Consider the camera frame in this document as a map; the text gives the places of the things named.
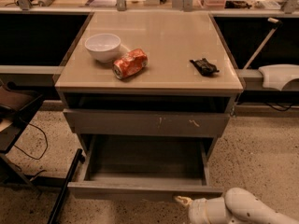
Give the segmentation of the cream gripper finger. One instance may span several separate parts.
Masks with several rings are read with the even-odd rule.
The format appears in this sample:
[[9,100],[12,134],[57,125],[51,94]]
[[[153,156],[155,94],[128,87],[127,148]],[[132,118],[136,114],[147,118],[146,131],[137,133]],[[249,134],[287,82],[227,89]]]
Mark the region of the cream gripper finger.
[[192,199],[185,196],[175,196],[174,199],[177,203],[180,203],[184,207],[189,207],[192,203]]

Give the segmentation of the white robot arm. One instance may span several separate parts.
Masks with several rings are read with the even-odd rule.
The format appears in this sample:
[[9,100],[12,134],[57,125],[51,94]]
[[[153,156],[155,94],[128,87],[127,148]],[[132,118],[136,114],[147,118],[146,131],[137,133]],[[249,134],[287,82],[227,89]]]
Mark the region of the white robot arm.
[[209,200],[184,196],[175,200],[188,209],[191,224],[299,224],[242,188],[231,188],[223,197]]

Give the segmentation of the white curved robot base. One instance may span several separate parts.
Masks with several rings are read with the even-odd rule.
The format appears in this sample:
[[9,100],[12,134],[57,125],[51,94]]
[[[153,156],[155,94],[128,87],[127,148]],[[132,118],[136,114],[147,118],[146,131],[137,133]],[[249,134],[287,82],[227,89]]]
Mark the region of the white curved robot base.
[[299,78],[299,65],[266,65],[261,66],[259,72],[263,75],[264,88],[282,91],[289,82]]

